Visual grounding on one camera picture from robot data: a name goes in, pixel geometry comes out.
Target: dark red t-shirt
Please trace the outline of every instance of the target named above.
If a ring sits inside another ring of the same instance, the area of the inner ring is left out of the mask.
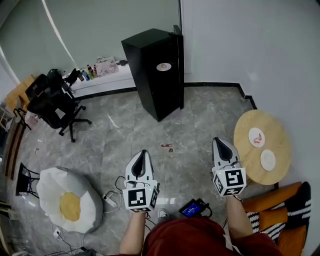
[[[158,224],[147,235],[143,256],[235,256],[226,248],[224,230],[206,217],[183,218]],[[281,256],[267,234],[252,234],[232,243],[244,256]]]

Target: round wooden table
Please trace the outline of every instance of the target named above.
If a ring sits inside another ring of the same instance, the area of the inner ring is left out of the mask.
[[[259,128],[265,137],[262,147],[254,147],[249,141],[249,130]],[[236,123],[233,143],[238,150],[246,175],[256,183],[272,185],[287,173],[291,163],[291,144],[282,124],[272,115],[261,110],[244,113]],[[266,171],[261,166],[262,151],[271,150],[275,155],[275,167]]]

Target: forearm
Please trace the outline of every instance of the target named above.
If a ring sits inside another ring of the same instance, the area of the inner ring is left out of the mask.
[[[145,239],[145,213],[133,213],[120,243],[120,254],[139,255]]]
[[[233,196],[226,197],[226,213],[231,239],[244,238],[253,234],[250,219],[238,199]]]

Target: shoe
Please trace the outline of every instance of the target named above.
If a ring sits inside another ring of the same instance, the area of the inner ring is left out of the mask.
[[[162,217],[166,217],[166,216],[170,216],[169,212],[167,212],[166,209],[161,208],[158,210],[158,218],[162,218]]]

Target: black baseboard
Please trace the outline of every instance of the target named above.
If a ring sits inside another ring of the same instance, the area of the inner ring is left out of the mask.
[[[130,88],[124,88],[124,89],[117,89],[117,90],[108,90],[108,91],[103,91],[103,92],[98,92],[98,93],[93,93],[89,95],[84,95],[75,98],[77,101],[81,100],[86,100],[94,97],[100,97],[100,96],[106,96],[106,95],[111,95],[111,94],[121,94],[121,93],[128,93],[128,92],[135,92],[137,91],[136,87],[130,87]]]
[[[257,110],[256,103],[251,95],[245,95],[244,90],[240,83],[236,82],[185,82],[184,87],[235,87],[239,90],[240,95],[245,99],[249,100],[252,108]]]

